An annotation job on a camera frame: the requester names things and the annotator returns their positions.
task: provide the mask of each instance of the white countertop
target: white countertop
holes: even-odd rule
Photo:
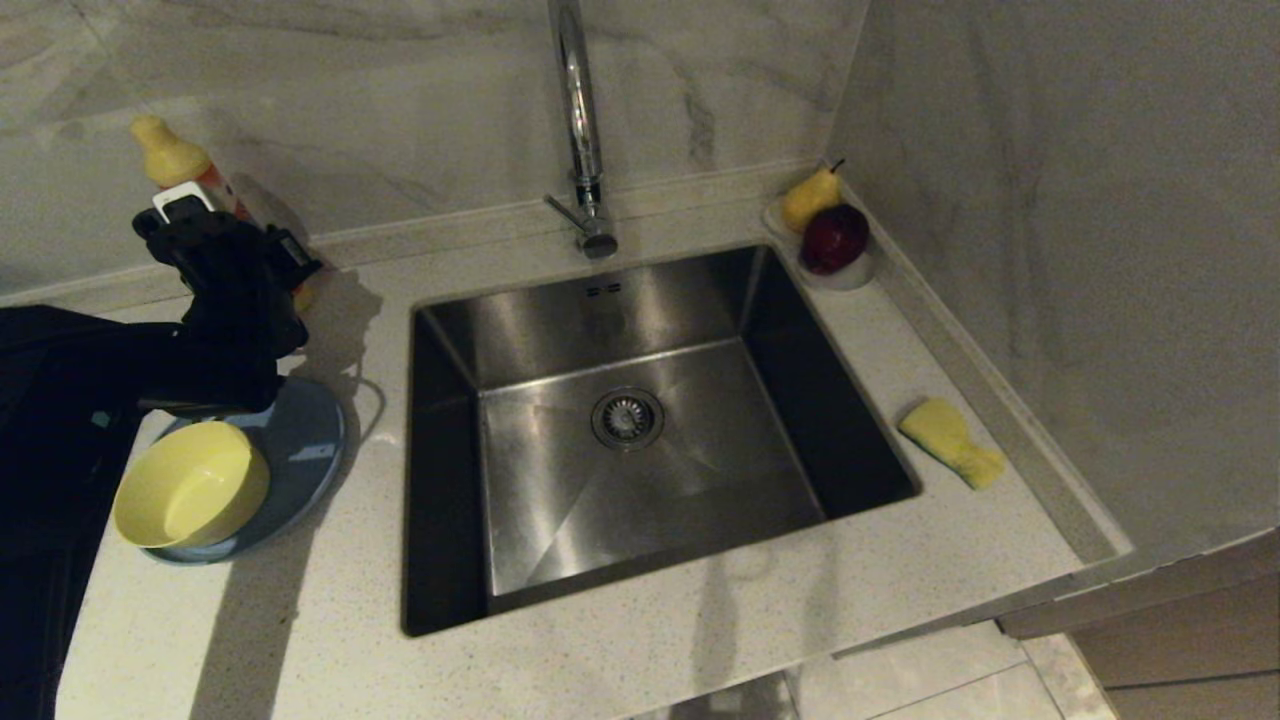
[[[424,301],[764,240],[760,201],[626,220],[590,265],[548,233],[333,274],[282,372],[349,398],[328,502],[233,562],[161,565],[108,530],[58,716],[616,717],[852,647],[1071,573],[1082,564],[1015,470],[984,492],[893,433],[923,495],[421,638],[401,632],[408,359]],[[810,291],[869,405],[892,424],[951,400],[993,445],[910,324],[872,284]],[[187,300],[118,311],[175,320]],[[154,413],[137,447],[170,419]]]

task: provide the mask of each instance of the marble wall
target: marble wall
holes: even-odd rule
[[[828,152],[1138,544],[1280,521],[1275,3],[873,0]]]
[[[582,5],[630,187],[819,154],[865,0]],[[544,0],[10,0],[0,295],[148,263],[138,111],[324,234],[567,191],[558,102]]]

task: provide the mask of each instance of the sink basin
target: sink basin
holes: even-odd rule
[[[918,492],[765,246],[421,307],[412,374],[410,635]]]

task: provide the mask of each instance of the blue plate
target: blue plate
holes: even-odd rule
[[[200,547],[147,547],[151,557],[174,565],[209,565],[270,539],[297,523],[329,488],[342,462],[346,427],[342,405],[323,384],[287,378],[275,404],[256,415],[227,421],[244,430],[271,469],[266,498],[232,537]],[[160,436],[189,425],[178,420]]]

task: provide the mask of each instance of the yellow sponge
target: yellow sponge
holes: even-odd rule
[[[964,416],[946,400],[925,400],[902,418],[897,429],[955,470],[973,489],[989,486],[1005,471],[1005,456],[974,445]]]

